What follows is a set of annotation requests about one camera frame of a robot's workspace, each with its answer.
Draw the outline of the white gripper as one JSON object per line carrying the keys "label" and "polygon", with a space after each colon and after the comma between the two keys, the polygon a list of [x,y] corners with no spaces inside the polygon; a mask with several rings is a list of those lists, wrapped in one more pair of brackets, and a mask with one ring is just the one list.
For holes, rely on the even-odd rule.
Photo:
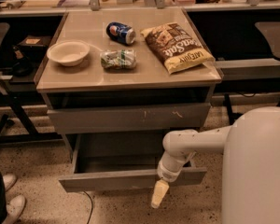
{"label": "white gripper", "polygon": [[173,156],[167,151],[162,154],[157,167],[157,175],[160,180],[156,182],[151,198],[152,208],[160,207],[169,189],[168,183],[189,182],[189,174],[183,171],[183,167],[190,162],[194,155],[194,152],[190,152],[187,155]]}

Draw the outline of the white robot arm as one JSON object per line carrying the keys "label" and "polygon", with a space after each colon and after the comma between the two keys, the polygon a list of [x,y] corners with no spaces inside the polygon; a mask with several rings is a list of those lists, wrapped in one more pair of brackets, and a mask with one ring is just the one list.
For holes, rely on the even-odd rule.
{"label": "white robot arm", "polygon": [[157,168],[159,180],[154,186],[151,206],[160,207],[170,183],[177,180],[194,152],[223,151],[230,129],[226,126],[200,133],[192,129],[168,132],[162,139],[164,152]]}

